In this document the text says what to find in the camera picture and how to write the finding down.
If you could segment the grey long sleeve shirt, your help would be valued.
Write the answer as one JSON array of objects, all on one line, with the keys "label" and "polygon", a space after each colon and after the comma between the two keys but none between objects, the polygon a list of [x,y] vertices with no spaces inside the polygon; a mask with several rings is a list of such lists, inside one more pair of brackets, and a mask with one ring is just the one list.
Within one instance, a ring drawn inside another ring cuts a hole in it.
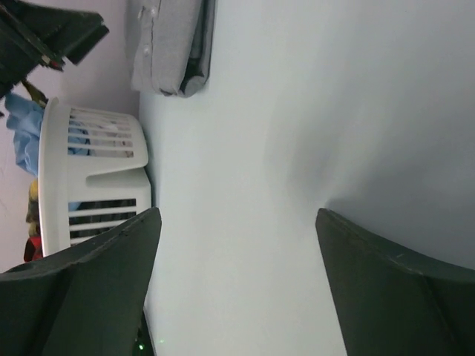
[{"label": "grey long sleeve shirt", "polygon": [[131,88],[188,98],[208,79],[216,2],[128,1],[125,53]]}]

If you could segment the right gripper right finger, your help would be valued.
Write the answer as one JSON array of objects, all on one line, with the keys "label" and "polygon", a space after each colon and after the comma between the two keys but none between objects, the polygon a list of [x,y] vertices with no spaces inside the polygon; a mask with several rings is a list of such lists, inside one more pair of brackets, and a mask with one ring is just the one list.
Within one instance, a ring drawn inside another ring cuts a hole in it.
[{"label": "right gripper right finger", "polygon": [[315,228],[348,355],[473,355],[474,270],[329,209]]}]

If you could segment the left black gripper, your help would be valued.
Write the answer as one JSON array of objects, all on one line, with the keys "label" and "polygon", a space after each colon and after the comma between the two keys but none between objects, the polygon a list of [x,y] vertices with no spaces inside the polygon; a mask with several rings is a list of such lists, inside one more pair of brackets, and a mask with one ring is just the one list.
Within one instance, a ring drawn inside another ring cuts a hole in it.
[{"label": "left black gripper", "polygon": [[26,26],[15,17],[15,4],[18,2],[1,1],[1,98],[38,66],[63,71],[65,62],[55,53],[79,64],[109,33],[96,12],[23,1]]}]

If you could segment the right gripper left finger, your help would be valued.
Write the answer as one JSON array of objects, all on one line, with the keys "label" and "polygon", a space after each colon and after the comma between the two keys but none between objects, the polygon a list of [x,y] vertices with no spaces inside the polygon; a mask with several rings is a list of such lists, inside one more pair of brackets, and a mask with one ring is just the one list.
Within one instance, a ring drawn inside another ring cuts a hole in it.
[{"label": "right gripper left finger", "polygon": [[150,208],[1,274],[3,355],[152,355],[145,296],[162,219]]}]

